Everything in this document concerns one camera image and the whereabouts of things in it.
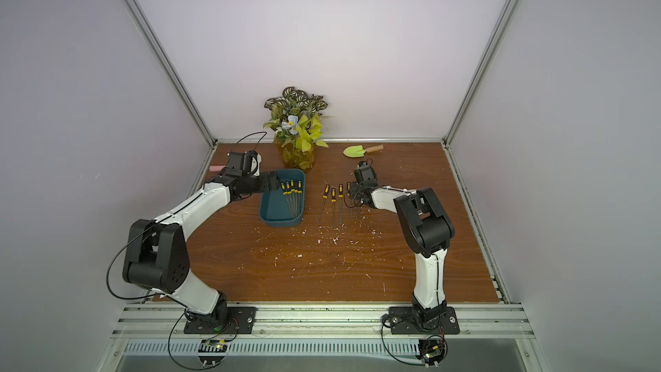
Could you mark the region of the file in box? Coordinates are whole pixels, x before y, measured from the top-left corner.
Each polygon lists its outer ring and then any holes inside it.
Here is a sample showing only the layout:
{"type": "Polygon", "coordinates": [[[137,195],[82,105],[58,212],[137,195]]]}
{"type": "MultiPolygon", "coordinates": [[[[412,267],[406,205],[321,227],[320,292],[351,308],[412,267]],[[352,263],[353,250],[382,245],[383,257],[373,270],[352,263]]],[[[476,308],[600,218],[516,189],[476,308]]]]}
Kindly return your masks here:
{"type": "Polygon", "coordinates": [[[301,215],[303,210],[303,182],[301,180],[296,182],[295,194],[297,215],[301,215]]]}
{"type": "Polygon", "coordinates": [[[283,194],[283,197],[286,200],[289,213],[290,213],[291,217],[294,217],[295,208],[294,208],[294,205],[292,203],[292,197],[291,197],[291,190],[290,190],[290,187],[289,187],[289,182],[281,182],[281,187],[282,187],[282,194],[283,194]]]}
{"type": "Polygon", "coordinates": [[[293,217],[296,217],[298,211],[298,206],[297,206],[297,189],[294,180],[291,180],[288,183],[289,186],[289,198],[292,206],[292,215],[293,217]]]}

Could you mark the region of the teal plastic storage box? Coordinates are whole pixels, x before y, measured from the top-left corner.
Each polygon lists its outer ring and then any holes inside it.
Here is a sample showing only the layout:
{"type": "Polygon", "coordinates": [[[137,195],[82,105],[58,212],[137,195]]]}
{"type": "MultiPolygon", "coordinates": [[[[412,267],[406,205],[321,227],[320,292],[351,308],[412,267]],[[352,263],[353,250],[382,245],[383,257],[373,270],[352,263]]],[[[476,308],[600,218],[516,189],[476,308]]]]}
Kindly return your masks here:
{"type": "Polygon", "coordinates": [[[291,217],[285,198],[282,194],[282,187],[276,191],[263,193],[259,207],[259,217],[270,227],[295,227],[299,225],[303,219],[305,211],[305,194],[306,194],[306,175],[302,170],[298,169],[284,169],[277,170],[277,176],[281,182],[296,182],[301,180],[303,182],[303,210],[301,215],[291,217]]]}

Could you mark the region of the left controller board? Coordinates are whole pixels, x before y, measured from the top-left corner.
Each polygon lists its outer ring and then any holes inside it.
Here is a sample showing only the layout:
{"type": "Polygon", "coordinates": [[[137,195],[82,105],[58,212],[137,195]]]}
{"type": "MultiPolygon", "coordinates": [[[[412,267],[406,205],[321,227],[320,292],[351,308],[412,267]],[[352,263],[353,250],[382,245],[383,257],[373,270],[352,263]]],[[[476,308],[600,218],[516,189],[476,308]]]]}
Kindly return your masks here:
{"type": "Polygon", "coordinates": [[[201,368],[211,369],[218,366],[227,355],[229,344],[222,339],[203,339],[198,346],[197,356],[201,368]]]}

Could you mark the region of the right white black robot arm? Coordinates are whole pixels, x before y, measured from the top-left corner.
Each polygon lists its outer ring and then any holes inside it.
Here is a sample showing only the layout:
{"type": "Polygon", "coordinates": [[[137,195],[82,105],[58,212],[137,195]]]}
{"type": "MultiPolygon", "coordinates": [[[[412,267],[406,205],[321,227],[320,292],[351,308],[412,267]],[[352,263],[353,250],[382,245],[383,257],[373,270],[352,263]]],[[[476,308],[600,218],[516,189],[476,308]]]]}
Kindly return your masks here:
{"type": "Polygon", "coordinates": [[[412,292],[412,318],[426,325],[447,313],[443,288],[444,264],[454,224],[435,191],[398,189],[378,183],[367,161],[354,170],[356,182],[349,193],[356,205],[387,210],[397,215],[406,244],[415,254],[416,283],[412,292]]]}

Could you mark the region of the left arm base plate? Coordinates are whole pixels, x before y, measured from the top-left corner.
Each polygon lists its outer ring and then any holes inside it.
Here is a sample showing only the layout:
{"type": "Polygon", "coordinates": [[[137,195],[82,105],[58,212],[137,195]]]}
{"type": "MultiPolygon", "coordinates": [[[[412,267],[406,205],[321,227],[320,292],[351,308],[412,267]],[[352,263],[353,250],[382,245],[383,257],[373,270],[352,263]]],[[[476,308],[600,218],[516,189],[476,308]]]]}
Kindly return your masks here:
{"type": "Polygon", "coordinates": [[[185,334],[251,334],[256,320],[255,307],[230,306],[210,314],[186,313],[185,334]]]}

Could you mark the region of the amber vase with plants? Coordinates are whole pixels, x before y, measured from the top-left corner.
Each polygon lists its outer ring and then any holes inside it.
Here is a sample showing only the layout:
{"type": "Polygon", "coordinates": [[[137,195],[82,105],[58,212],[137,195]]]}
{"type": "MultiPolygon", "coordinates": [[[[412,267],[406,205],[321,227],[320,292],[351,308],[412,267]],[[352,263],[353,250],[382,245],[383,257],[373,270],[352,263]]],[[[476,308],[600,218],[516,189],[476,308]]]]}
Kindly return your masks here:
{"type": "Polygon", "coordinates": [[[303,172],[313,169],[315,149],[328,147],[323,138],[323,116],[328,109],[325,98],[290,86],[280,96],[269,98],[263,108],[270,112],[263,128],[274,133],[273,142],[285,167],[303,172]]]}

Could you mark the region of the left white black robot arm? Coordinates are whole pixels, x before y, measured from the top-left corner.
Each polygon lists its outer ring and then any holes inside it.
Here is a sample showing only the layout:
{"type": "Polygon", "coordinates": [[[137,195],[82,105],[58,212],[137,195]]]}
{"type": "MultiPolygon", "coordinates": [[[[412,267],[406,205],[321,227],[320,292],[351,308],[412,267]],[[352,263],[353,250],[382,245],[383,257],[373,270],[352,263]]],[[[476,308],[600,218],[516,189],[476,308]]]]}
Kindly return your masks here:
{"type": "Polygon", "coordinates": [[[134,222],[122,267],[123,280],[169,297],[188,313],[224,322],[227,298],[191,269],[188,239],[220,209],[279,188],[275,172],[260,171],[261,161],[254,150],[231,152],[221,172],[190,198],[159,217],[134,222]]]}

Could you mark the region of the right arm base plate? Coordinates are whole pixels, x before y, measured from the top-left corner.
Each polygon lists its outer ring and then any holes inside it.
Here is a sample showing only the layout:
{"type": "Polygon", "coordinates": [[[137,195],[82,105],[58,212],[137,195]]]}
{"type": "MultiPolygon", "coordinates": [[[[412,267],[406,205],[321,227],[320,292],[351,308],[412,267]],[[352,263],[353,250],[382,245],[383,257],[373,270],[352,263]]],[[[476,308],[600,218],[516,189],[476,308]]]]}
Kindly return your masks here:
{"type": "Polygon", "coordinates": [[[459,335],[459,320],[452,307],[425,311],[414,306],[390,307],[385,316],[392,334],[459,335]]]}

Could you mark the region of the right controller board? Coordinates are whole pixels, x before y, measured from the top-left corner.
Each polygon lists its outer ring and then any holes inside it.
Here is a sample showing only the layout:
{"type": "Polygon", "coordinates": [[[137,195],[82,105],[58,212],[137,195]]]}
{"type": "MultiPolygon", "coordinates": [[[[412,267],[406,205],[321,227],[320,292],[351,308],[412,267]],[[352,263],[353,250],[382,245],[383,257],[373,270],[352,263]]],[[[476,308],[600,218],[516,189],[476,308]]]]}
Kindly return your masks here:
{"type": "Polygon", "coordinates": [[[425,368],[437,368],[448,354],[449,345],[442,335],[432,335],[418,341],[418,358],[425,368]]]}

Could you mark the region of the controller board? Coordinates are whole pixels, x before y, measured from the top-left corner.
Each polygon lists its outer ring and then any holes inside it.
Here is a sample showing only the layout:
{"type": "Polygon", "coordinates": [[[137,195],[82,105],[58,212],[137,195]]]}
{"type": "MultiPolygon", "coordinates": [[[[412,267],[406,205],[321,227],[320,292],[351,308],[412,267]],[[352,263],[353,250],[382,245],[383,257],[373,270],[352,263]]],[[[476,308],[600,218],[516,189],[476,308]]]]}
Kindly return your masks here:
{"type": "Polygon", "coordinates": [[[432,335],[418,341],[418,358],[425,368],[437,368],[448,354],[449,345],[442,335],[432,335]]]}
{"type": "Polygon", "coordinates": [[[229,344],[222,339],[203,339],[198,346],[197,356],[201,368],[211,369],[218,366],[227,355],[229,344]]]}

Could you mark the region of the aluminium front rail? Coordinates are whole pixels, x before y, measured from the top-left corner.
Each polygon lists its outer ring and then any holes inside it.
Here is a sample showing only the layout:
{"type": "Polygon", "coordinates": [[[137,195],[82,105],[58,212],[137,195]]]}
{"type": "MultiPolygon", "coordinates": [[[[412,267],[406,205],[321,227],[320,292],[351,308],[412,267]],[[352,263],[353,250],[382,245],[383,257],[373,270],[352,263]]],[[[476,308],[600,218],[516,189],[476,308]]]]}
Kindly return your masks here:
{"type": "Polygon", "coordinates": [[[185,315],[175,303],[128,304],[112,332],[118,338],[201,337],[225,331],[252,338],[370,338],[380,331],[397,335],[443,333],[457,338],[532,339],[524,309],[516,304],[454,304],[423,323],[409,305],[396,303],[234,303],[229,318],[207,325],[185,315]]]}

